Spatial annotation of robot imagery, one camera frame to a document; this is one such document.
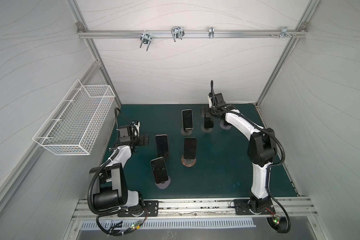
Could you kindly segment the phone from lilac stand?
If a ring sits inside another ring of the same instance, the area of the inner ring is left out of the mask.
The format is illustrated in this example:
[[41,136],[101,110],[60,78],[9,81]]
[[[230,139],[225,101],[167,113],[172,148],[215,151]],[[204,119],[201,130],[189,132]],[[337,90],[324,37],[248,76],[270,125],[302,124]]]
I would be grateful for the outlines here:
[[163,157],[150,161],[155,183],[161,184],[169,180],[166,161]]
[[231,126],[231,124],[230,124],[230,123],[228,123],[228,122],[227,122],[227,121],[225,121],[225,120],[223,121],[223,125],[224,125],[224,126],[226,126],[226,127]]

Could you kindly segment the phone from grey stand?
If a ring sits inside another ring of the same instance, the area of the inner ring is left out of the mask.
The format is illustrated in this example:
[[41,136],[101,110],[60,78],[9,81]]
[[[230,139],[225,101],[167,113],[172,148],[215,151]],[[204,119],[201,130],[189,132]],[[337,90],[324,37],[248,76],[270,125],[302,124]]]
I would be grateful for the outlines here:
[[206,130],[214,128],[214,120],[211,117],[204,118],[204,128]]

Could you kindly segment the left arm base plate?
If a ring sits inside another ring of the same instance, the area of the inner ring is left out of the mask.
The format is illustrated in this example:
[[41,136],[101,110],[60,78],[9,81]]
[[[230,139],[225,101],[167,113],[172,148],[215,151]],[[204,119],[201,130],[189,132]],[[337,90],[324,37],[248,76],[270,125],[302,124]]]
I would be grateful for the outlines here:
[[128,208],[127,211],[123,211],[117,214],[118,217],[128,218],[143,218],[143,217],[157,217],[159,211],[158,201],[144,201],[143,206],[134,206]]

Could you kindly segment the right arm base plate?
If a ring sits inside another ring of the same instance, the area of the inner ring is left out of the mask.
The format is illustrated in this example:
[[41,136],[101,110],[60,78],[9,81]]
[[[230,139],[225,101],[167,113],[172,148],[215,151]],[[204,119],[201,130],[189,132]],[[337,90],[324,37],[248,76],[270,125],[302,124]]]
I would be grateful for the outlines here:
[[275,208],[270,198],[257,200],[235,199],[234,209],[236,215],[272,215],[275,214]]

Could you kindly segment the phone from lilac front stand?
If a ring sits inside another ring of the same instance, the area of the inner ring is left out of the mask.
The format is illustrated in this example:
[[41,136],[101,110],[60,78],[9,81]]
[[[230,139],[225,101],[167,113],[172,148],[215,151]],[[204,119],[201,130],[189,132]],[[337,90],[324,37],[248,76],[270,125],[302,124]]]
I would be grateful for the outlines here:
[[166,161],[163,157],[150,161],[155,183],[161,184],[169,180]]

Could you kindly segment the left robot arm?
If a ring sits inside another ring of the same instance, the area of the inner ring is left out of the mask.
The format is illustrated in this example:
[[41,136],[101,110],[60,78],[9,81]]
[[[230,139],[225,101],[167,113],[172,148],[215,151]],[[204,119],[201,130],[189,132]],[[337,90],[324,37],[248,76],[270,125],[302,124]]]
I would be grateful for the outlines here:
[[142,194],[130,191],[124,166],[137,146],[149,144],[148,135],[140,135],[139,121],[118,128],[116,143],[109,148],[111,155],[99,167],[89,172],[87,203],[96,215],[117,214],[126,211],[139,216],[144,212]]

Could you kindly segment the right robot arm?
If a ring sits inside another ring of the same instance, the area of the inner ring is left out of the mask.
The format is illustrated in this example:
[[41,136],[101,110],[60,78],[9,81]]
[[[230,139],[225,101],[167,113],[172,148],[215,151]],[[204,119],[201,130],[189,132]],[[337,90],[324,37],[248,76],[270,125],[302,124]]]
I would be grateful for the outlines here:
[[202,108],[203,115],[219,119],[222,129],[235,127],[249,140],[248,158],[253,166],[253,184],[248,205],[252,212],[259,214],[266,205],[272,203],[269,190],[270,173],[280,142],[271,128],[265,129],[255,124],[235,106],[226,104],[221,93],[215,94],[211,91],[208,101],[209,106]]

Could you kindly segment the phone from lilac back stand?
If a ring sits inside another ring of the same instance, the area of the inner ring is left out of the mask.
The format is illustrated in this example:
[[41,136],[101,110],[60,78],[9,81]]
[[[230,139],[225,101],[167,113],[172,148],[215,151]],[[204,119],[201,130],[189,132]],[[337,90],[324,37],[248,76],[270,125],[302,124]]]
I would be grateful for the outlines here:
[[226,127],[231,126],[231,124],[230,124],[230,123],[228,123],[228,122],[227,122],[227,121],[225,121],[225,120],[223,121],[223,125],[224,125],[224,126],[226,126]]

